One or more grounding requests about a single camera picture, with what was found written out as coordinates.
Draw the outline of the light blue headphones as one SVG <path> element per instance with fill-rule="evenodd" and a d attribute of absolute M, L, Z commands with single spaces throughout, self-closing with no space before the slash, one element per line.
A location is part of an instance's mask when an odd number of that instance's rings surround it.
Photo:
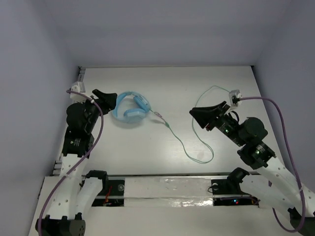
<path fill-rule="evenodd" d="M 126 109 L 122 116 L 119 116 L 119 106 L 126 97 L 132 96 L 136 108 Z M 134 129 L 142 125 L 143 120 L 151 110 L 148 99 L 135 91 L 125 91 L 117 96 L 116 107 L 112 111 L 113 124 L 123 129 Z"/>

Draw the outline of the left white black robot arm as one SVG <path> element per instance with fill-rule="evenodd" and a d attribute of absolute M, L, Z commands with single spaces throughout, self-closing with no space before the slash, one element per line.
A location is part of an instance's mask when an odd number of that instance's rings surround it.
<path fill-rule="evenodd" d="M 59 181 L 44 202 L 35 229 L 40 236 L 82 236 L 85 216 L 98 194 L 109 190 L 106 171 L 92 170 L 83 177 L 92 150 L 100 139 L 92 131 L 97 120 L 104 126 L 104 115 L 116 107 L 116 93 L 97 89 L 92 96 L 71 88 L 73 103 L 66 110 L 66 132 L 61 150 Z"/>

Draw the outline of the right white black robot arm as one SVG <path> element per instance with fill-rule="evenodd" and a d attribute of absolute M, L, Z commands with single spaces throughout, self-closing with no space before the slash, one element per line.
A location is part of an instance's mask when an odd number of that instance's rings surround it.
<path fill-rule="evenodd" d="M 207 131 L 217 128 L 239 146 L 241 160 L 268 180 L 268 185 L 261 186 L 248 171 L 236 168 L 222 184 L 224 189 L 253 195 L 269 205 L 273 213 L 287 216 L 292 226 L 288 232 L 315 234 L 315 194 L 263 142 L 268 132 L 260 119 L 249 117 L 240 123 L 225 101 L 212 107 L 195 107 L 189 113 L 201 128 Z"/>

